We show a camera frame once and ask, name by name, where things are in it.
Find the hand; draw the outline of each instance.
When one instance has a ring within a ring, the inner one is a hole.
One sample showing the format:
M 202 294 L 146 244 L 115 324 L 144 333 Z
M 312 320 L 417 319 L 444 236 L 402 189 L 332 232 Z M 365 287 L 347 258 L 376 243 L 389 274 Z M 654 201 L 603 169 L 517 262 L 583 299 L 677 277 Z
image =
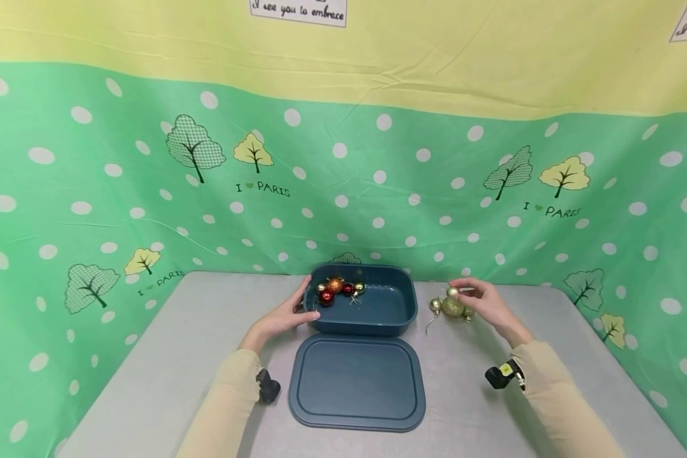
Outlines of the hand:
M 282 301 L 270 313 L 257 320 L 247 332 L 247 335 L 239 344 L 239 350 L 251 350 L 258 355 L 268 339 L 283 333 L 288 329 L 296 328 L 303 323 L 315 321 L 321 317 L 320 312 L 306 312 L 296 314 L 295 309 L 300 304 L 305 288 L 310 283 L 310 275 L 306 276 L 300 286 L 289 298 Z
M 533 340 L 532 333 L 511 313 L 494 285 L 473 277 L 453 280 L 450 285 L 467 289 L 461 291 L 458 301 L 491 324 L 512 348 Z

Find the container lid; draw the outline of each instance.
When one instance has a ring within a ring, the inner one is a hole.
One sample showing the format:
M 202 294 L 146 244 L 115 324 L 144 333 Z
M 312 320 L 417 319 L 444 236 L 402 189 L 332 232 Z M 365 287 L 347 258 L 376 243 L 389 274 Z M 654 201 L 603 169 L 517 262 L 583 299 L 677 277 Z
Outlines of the container lid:
M 306 426 L 405 433 L 425 416 L 420 361 L 398 338 L 316 334 L 297 351 L 289 403 Z

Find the green polka dot backdrop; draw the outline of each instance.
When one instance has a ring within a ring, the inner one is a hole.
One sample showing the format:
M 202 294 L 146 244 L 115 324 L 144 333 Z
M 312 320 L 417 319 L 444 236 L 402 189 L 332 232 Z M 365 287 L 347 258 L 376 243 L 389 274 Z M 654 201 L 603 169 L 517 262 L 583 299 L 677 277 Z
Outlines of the green polka dot backdrop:
M 0 64 L 0 457 L 53 457 L 183 275 L 329 260 L 565 291 L 687 447 L 687 113 L 477 119 Z

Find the red ornament ball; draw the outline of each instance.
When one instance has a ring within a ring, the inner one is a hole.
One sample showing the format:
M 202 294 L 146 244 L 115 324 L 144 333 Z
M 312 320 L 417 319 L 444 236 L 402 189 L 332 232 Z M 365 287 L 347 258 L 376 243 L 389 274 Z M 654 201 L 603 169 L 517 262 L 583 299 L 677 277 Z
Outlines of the red ornament ball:
M 329 307 L 331 304 L 333 304 L 333 297 L 335 295 L 333 294 L 333 291 L 329 291 L 328 289 L 324 289 L 318 294 L 318 302 L 323 305 L 323 307 Z

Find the tree print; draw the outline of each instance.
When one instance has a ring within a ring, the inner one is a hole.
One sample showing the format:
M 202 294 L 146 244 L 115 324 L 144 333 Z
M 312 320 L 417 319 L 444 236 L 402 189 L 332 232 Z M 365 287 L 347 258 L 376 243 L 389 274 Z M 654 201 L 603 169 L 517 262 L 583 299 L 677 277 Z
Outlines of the tree print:
M 603 269 L 575 272 L 567 276 L 565 284 L 577 294 L 573 300 L 575 305 L 583 305 L 594 312 L 598 312 L 603 305 L 603 298 L 600 297 L 600 291 L 603 290 Z
M 247 134 L 244 140 L 234 148 L 234 159 L 254 164 L 257 173 L 260 173 L 260 165 L 272 165 L 272 156 L 267 153 L 265 146 L 257 139 L 255 134 Z
M 160 253 L 157 251 L 137 249 L 135 254 L 132 255 L 130 262 L 125 266 L 125 275 L 139 274 L 143 270 L 147 270 L 148 274 L 152 275 L 153 271 L 150 270 L 150 267 L 158 262 L 159 259 Z
M 511 188 L 518 184 L 526 183 L 532 177 L 532 164 L 529 163 L 532 153 L 529 146 L 520 149 L 516 155 L 499 165 L 499 168 L 491 172 L 483 182 L 486 189 L 498 189 L 496 200 L 501 198 L 504 188 Z
M 585 164 L 580 162 L 580 157 L 572 156 L 565 162 L 552 165 L 549 169 L 542 171 L 539 180 L 547 185 L 557 188 L 555 198 L 560 197 L 562 189 L 577 191 L 578 189 L 588 188 L 590 178 L 585 173 Z
M 69 269 L 69 284 L 64 305 L 70 314 L 75 314 L 91 305 L 95 300 L 107 307 L 101 296 L 117 284 L 119 275 L 112 269 L 98 265 L 74 264 Z
M 205 127 L 197 125 L 187 114 L 176 118 L 176 125 L 168 134 L 165 144 L 173 159 L 185 167 L 196 169 L 201 183 L 204 182 L 202 169 L 219 167 L 226 160 L 221 145 L 212 141 Z

